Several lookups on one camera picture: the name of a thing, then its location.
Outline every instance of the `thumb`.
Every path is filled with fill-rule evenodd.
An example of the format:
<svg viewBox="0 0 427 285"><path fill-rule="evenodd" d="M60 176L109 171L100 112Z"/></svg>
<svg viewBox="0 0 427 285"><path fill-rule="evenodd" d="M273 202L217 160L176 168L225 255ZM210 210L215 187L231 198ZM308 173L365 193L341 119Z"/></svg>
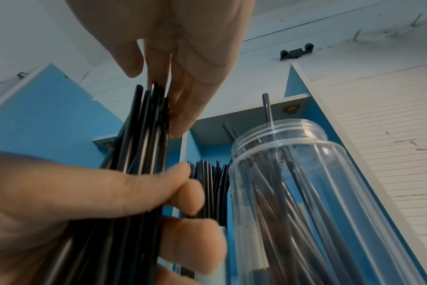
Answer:
<svg viewBox="0 0 427 285"><path fill-rule="evenodd" d="M190 181L186 163L140 176L47 161L17 170L0 189L6 214L52 223L143 213L164 204Z"/></svg>
<svg viewBox="0 0 427 285"><path fill-rule="evenodd" d="M136 41L108 48L116 63L130 78L142 73L144 59Z"/></svg>

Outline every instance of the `clear plastic jar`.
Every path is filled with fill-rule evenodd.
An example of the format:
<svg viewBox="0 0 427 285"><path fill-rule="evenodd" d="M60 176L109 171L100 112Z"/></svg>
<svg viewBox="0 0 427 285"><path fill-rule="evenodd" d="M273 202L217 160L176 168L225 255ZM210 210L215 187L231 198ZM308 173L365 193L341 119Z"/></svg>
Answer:
<svg viewBox="0 0 427 285"><path fill-rule="evenodd" d="M421 285L345 149L300 119L261 125L229 168L241 285Z"/></svg>

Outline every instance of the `finger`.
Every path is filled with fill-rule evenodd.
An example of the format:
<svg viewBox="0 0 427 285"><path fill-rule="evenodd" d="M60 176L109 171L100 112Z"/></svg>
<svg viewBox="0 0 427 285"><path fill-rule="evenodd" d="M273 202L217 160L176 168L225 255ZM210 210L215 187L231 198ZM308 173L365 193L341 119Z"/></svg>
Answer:
<svg viewBox="0 0 427 285"><path fill-rule="evenodd" d="M171 55L163 53L144 42L145 59L148 68L148 90L155 82L161 86L167 86L170 71Z"/></svg>
<svg viewBox="0 0 427 285"><path fill-rule="evenodd" d="M204 190L201 183L190 179L169 200L169 204L189 216L196 215L204 205Z"/></svg>
<svg viewBox="0 0 427 285"><path fill-rule="evenodd" d="M170 116L170 132L174 138L181 137L203 112L215 95L220 84L203 84L190 75L185 76L183 92Z"/></svg>
<svg viewBox="0 0 427 285"><path fill-rule="evenodd" d="M136 41L108 48L116 63L130 78L137 77L143 70L143 55Z"/></svg>
<svg viewBox="0 0 427 285"><path fill-rule="evenodd" d="M184 69L177 62L175 57L173 57L171 59L171 83L167 95L170 109L175 106L179 96L182 94L184 75Z"/></svg>
<svg viewBox="0 0 427 285"><path fill-rule="evenodd" d="M224 262L227 244L217 222L210 219L162 219L160 256L203 274Z"/></svg>
<svg viewBox="0 0 427 285"><path fill-rule="evenodd" d="M156 285L199 285L190 278L173 273L166 268L158 267L156 272Z"/></svg>
<svg viewBox="0 0 427 285"><path fill-rule="evenodd" d="M6 214L29 221L55 223L143 213L164 204L190 181L186 163L160 174L135 176L0 156L0 205Z"/></svg>

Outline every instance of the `hand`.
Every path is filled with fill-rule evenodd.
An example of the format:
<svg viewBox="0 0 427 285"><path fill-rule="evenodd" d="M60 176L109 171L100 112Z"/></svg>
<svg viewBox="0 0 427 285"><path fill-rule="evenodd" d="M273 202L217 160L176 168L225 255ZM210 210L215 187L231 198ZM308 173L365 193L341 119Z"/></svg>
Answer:
<svg viewBox="0 0 427 285"><path fill-rule="evenodd" d="M67 0L129 77L166 86L171 133L187 131L232 70L255 0Z"/></svg>
<svg viewBox="0 0 427 285"><path fill-rule="evenodd" d="M68 220L129 216L164 203L194 215L204 193L189 175L186 163L161 174L132 176L0 153L0 285L29 284ZM214 220L162 219L162 258L209 273L226 251ZM156 285L176 284L196 283L158 270Z"/></svg>

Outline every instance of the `jar rim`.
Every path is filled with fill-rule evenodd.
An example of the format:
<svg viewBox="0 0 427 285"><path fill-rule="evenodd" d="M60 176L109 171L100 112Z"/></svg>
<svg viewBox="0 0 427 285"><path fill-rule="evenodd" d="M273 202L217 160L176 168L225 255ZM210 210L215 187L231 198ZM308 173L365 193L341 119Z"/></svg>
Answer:
<svg viewBox="0 0 427 285"><path fill-rule="evenodd" d="M315 122L306 120L306 119L284 119L273 121L271 123L265 123L259 125L251 130L243 133L237 140L234 142L231 148L231 158L234 160L235 154L243 148L250 140L256 139L259 134L262 133L278 133L279 131L286 131L287 129L293 130L313 130L315 131L315 136L312 135L312 138L327 140L328 136L326 132Z"/></svg>

